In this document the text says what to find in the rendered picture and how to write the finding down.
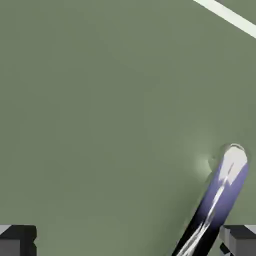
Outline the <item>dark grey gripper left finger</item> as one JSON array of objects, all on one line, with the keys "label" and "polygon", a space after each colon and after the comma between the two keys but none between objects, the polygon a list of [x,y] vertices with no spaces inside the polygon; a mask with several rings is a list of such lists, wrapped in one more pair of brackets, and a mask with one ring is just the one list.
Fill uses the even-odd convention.
[{"label": "dark grey gripper left finger", "polygon": [[0,256],[37,256],[37,227],[0,224]]}]

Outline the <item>green cabinet door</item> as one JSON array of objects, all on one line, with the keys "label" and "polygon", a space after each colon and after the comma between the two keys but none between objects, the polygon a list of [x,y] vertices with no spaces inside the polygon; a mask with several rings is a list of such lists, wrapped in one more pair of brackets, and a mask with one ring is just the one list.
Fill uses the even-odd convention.
[{"label": "green cabinet door", "polygon": [[38,256],[166,256],[229,143],[227,223],[256,224],[256,0],[212,6],[0,0],[0,224],[35,225]]}]

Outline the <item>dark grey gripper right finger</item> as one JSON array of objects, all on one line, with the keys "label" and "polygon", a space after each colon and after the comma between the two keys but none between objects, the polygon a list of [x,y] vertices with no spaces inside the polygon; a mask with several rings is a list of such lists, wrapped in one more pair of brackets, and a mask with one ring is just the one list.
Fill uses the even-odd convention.
[{"label": "dark grey gripper right finger", "polygon": [[224,225],[219,238],[220,256],[256,256],[256,225]]}]

